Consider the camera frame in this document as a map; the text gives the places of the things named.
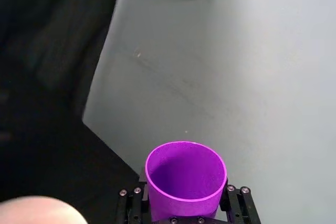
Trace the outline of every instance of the screw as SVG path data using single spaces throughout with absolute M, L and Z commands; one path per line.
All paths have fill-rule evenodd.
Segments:
M 234 186 L 228 186 L 228 187 L 227 187 L 227 190 L 228 190 L 228 191 L 234 191 L 234 190 L 235 190 L 235 187 L 234 187 Z
M 134 189 L 134 192 L 135 192 L 136 194 L 141 193 L 141 188 L 140 188 L 140 187 L 137 187 L 136 189 Z
M 250 189 L 249 188 L 247 188 L 247 187 L 242 187 L 242 192 L 244 193 L 244 194 L 248 194 L 249 192 L 250 192 Z
M 125 189 L 121 190 L 119 192 L 120 196 L 125 196 L 127 194 L 127 191 Z
M 197 223 L 198 224 L 204 224 L 205 220 L 203 218 L 198 218 Z
M 170 220 L 170 224 L 177 224 L 177 219 L 176 218 L 172 218 L 171 220 Z

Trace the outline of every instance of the black metal bracket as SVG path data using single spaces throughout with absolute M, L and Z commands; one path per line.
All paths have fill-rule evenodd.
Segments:
M 119 191 L 115 224 L 143 223 L 142 214 L 149 211 L 149 196 L 145 173 L 140 174 L 139 186 L 128 192 Z M 152 224 L 261 224 L 257 209 L 252 199 L 251 189 L 244 186 L 237 189 L 226 183 L 220 199 L 221 211 L 226 212 L 227 220 L 216 220 L 202 216 L 175 217 Z

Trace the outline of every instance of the purple cup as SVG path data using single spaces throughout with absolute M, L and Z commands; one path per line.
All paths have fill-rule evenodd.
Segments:
M 152 221 L 182 216 L 214 217 L 226 183 L 222 158 L 202 144 L 160 145 L 145 164 Z

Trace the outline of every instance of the dark fabric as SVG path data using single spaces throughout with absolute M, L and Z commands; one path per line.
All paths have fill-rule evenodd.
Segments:
M 116 0 L 0 0 L 0 57 L 82 116 Z
M 0 131 L 11 134 L 0 142 L 0 202 L 50 196 L 112 224 L 119 190 L 138 175 L 23 67 L 0 60 L 0 92 Z

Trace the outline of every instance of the cup rim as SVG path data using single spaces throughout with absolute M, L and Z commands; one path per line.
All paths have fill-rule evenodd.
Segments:
M 149 176 L 149 173 L 148 173 L 148 162 L 149 162 L 149 159 L 150 157 L 152 156 L 152 154 L 158 150 L 159 148 L 161 147 L 164 147 L 166 145 L 169 145 L 169 144 L 177 144 L 177 143 L 188 143 L 188 144 L 195 144 L 195 145 L 199 145 L 203 148 L 206 148 L 208 150 L 210 150 L 212 153 L 214 153 L 218 159 L 220 160 L 220 162 L 222 163 L 223 165 L 223 169 L 224 169 L 224 180 L 223 180 L 223 183 L 221 184 L 221 186 L 219 187 L 219 189 L 217 191 L 215 191 L 213 194 L 209 195 L 209 196 L 206 196 L 204 198 L 199 198 L 199 199 L 183 199 L 183 198 L 178 198 L 178 197 L 175 197 L 175 196 L 172 196 L 170 194 L 167 194 L 165 193 L 163 190 L 159 189 L 156 184 L 154 184 L 154 182 L 152 181 L 151 177 Z M 165 143 L 165 144 L 162 144 L 162 145 L 159 145 L 158 147 L 156 147 L 154 150 L 152 150 L 150 152 L 150 154 L 148 155 L 147 159 L 146 159 L 146 163 L 145 163 L 145 173 L 146 173 L 146 177 L 147 177 L 147 181 L 148 183 L 151 184 L 151 186 L 153 186 L 155 188 L 155 190 L 157 190 L 160 194 L 168 197 L 168 198 L 171 198 L 171 199 L 174 199 L 174 200 L 178 200 L 178 201 L 182 201 L 182 202 L 199 202 L 199 201 L 205 201 L 205 200 L 208 200 L 212 197 L 214 197 L 215 195 L 217 195 L 218 193 L 220 193 L 223 189 L 224 189 L 224 186 L 226 184 L 226 181 L 227 181 L 227 173 L 226 173 L 226 166 L 225 166 L 225 163 L 222 159 L 221 156 L 219 156 L 218 153 L 216 153 L 213 149 L 209 148 L 208 146 L 205 146 L 203 144 L 200 144 L 200 143 L 195 143 L 195 142 L 190 142 L 190 141 L 174 141 L 174 142 L 169 142 L 169 143 Z

